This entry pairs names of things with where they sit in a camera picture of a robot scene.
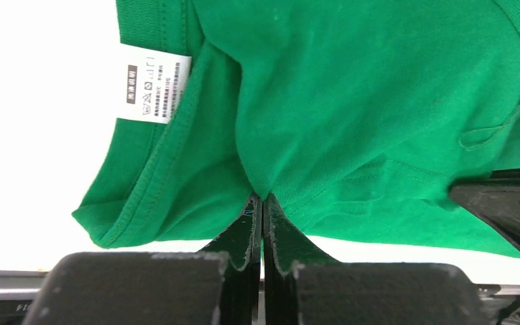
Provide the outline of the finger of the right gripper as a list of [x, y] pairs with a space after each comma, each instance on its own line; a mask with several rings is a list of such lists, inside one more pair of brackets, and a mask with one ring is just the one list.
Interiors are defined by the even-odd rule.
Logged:
[[457, 181], [448, 197], [520, 252], [520, 169], [495, 171], [484, 180]]

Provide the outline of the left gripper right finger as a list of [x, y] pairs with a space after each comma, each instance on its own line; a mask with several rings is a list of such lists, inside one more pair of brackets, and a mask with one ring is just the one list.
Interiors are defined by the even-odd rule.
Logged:
[[441, 263], [343, 263], [263, 202], [268, 324], [487, 324], [475, 285]]

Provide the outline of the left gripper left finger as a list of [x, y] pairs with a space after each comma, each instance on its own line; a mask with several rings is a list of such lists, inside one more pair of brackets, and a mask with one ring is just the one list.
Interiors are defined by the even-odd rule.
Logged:
[[195, 253], [73, 253], [46, 276], [25, 324], [252, 324], [261, 200]]

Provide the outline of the green t shirt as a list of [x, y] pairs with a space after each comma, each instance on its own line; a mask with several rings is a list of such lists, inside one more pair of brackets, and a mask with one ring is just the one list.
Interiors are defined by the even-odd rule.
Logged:
[[[102, 248], [216, 237], [249, 196], [302, 232], [520, 252], [450, 185], [520, 168], [520, 1], [118, 1], [108, 154], [72, 214]], [[161, 88], [154, 84], [163, 79]]]

